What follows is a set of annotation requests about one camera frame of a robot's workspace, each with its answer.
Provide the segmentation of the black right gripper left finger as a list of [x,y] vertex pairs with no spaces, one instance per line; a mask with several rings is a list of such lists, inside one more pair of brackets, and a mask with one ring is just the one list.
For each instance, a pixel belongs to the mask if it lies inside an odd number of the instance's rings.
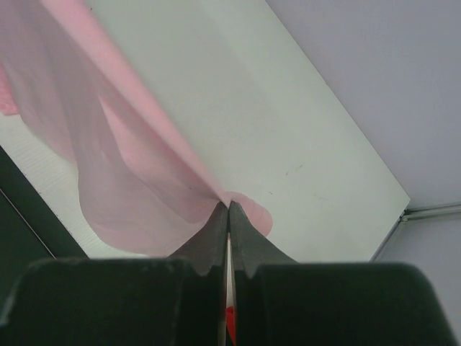
[[228,209],[215,206],[206,224],[169,256],[184,263],[175,345],[224,345]]

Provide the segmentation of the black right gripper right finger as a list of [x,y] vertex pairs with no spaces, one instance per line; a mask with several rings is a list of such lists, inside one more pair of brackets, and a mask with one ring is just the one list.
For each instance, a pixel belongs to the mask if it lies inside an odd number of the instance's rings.
[[243,207],[229,207],[228,234],[233,281],[237,345],[260,345],[267,340],[267,313],[260,271],[297,262],[270,242],[251,224]]

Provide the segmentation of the pink t shirt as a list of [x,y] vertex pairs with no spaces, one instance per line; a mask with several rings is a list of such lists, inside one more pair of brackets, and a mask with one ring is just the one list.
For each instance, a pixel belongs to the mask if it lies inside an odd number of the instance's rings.
[[111,247],[169,255],[218,203],[271,231],[270,212],[221,187],[82,1],[1,3],[1,111],[76,166],[84,218]]

